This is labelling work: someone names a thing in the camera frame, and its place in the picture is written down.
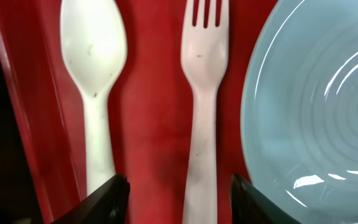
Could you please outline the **white plastic spoon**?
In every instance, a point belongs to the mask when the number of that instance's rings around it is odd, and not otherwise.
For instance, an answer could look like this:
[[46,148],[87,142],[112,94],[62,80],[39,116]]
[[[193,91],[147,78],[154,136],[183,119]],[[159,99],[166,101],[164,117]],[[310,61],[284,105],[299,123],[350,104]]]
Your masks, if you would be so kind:
[[116,1],[63,0],[60,45],[83,102],[86,194],[91,195],[116,173],[108,98],[127,60],[126,29]]

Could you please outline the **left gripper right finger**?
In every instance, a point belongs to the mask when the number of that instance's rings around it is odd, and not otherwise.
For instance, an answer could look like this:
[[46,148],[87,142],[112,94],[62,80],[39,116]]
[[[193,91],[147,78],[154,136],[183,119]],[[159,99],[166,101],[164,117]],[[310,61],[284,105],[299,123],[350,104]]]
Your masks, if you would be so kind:
[[231,176],[232,224],[300,224],[239,174]]

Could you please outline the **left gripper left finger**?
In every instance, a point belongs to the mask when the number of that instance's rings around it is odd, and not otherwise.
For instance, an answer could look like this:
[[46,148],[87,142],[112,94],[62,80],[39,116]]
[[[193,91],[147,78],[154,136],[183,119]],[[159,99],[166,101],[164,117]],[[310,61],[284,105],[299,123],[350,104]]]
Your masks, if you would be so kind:
[[130,190],[116,174],[53,224],[125,224]]

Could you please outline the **white plastic fork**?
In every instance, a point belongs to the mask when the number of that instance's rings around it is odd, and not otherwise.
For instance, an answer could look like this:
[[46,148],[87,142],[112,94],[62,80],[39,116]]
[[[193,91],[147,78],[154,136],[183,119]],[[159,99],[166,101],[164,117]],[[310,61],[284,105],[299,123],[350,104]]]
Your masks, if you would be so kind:
[[184,224],[217,224],[216,108],[229,60],[229,0],[186,3],[180,61],[193,94]]

